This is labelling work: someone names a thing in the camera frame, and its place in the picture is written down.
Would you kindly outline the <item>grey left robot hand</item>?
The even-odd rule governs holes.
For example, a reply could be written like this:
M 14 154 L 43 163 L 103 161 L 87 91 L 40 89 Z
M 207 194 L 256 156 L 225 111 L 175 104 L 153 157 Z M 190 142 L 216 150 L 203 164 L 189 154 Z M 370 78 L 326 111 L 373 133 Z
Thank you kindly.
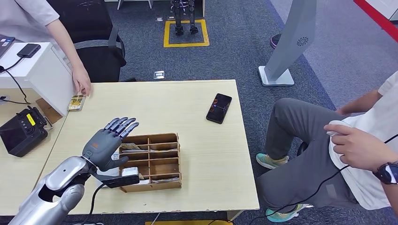
M 138 125 L 136 118 L 112 119 L 87 142 L 82 156 L 102 172 L 122 166 L 128 161 L 128 157 L 113 160 L 112 155 L 119 148 L 122 140 Z

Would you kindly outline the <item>person's left hand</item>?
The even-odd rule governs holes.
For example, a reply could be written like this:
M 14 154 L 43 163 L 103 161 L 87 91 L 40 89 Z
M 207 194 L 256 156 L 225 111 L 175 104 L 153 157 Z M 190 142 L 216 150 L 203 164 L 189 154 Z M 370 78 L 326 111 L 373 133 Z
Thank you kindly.
M 92 88 L 91 80 L 84 66 L 72 66 L 72 79 L 77 94 L 90 95 Z
M 376 172 L 383 164 L 391 162 L 396 154 L 378 138 L 357 128 L 328 124 L 326 131 L 336 132 L 331 138 L 333 151 L 340 161 L 351 167 Z

